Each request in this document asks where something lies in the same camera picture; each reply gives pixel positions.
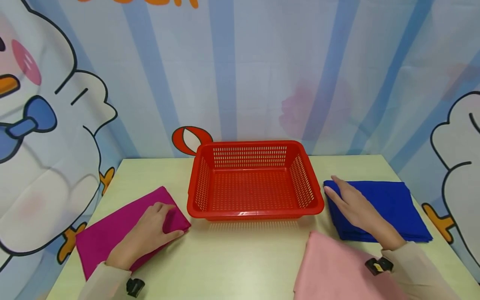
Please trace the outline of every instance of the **blue bow tie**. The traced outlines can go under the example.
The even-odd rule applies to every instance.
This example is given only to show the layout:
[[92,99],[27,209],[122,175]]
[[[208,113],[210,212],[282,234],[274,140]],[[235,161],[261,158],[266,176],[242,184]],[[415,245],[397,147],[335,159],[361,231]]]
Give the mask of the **blue bow tie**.
[[24,106],[24,118],[8,124],[0,123],[0,164],[14,157],[24,137],[32,132],[50,132],[57,127],[57,117],[48,102],[33,96]]

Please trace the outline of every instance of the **red plastic basket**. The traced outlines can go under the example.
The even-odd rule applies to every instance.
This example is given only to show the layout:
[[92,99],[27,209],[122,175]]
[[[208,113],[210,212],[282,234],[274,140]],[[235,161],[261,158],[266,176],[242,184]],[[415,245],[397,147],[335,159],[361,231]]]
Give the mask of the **red plastic basket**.
[[298,142],[214,142],[197,149],[187,202],[192,217],[299,218],[323,208],[320,185]]

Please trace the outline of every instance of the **folded cloth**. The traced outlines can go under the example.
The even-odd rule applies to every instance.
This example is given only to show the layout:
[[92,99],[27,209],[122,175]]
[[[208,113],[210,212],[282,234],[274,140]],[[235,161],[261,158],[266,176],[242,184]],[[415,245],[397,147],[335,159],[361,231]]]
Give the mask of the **folded cloth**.
[[[191,226],[165,187],[156,189],[101,219],[76,236],[77,250],[86,279],[91,276],[99,263],[107,260],[110,251],[137,224],[145,210],[155,202],[175,205],[175,208],[172,208],[167,214],[163,224],[163,232],[186,231]],[[133,272],[138,269],[164,247],[162,246],[139,258],[130,270]]]
[[295,300],[406,300],[389,273],[377,276],[365,266],[373,256],[317,231],[308,238],[295,281]]
[[[403,182],[349,181],[349,183],[370,201],[405,240],[429,242],[433,239],[413,206],[410,190]],[[324,186],[332,188],[340,195],[340,189],[332,180],[324,181]],[[328,196],[327,201],[333,224],[342,240],[376,242],[370,233],[353,226]]]

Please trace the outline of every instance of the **tabletop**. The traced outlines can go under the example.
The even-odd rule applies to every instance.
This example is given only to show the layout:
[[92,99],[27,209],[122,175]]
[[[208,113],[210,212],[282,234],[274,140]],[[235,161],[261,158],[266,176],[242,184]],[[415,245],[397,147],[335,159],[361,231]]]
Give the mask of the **tabletop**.
[[[371,156],[311,156],[322,185],[330,175],[345,180],[400,181],[385,159]],[[165,186],[192,223],[190,231],[142,266],[134,278],[145,281],[139,299],[293,299],[293,286],[311,230],[338,239],[325,203],[316,216],[297,220],[208,222],[187,213],[193,158],[125,159],[95,210],[93,224],[122,206]],[[420,244],[461,299],[480,299],[480,288],[418,203],[433,241]],[[347,241],[381,256],[378,243]],[[75,249],[48,300],[77,299],[85,284]]]

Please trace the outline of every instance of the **pink cloth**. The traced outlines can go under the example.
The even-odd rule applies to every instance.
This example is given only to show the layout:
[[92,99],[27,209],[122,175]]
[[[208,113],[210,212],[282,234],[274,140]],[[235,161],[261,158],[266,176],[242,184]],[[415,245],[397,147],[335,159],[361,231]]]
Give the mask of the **pink cloth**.
[[390,274],[373,276],[365,267],[372,257],[312,231],[295,281],[294,299],[407,300]]
[[[107,260],[110,251],[127,235],[137,224],[145,210],[155,202],[173,204],[176,207],[167,214],[163,224],[163,232],[169,233],[175,230],[187,231],[191,226],[187,218],[182,214],[165,187],[133,201],[122,207],[113,214],[96,222],[76,236],[76,244],[85,278],[88,279],[99,263]],[[146,263],[152,256],[165,246],[139,258],[130,268],[133,272]]]

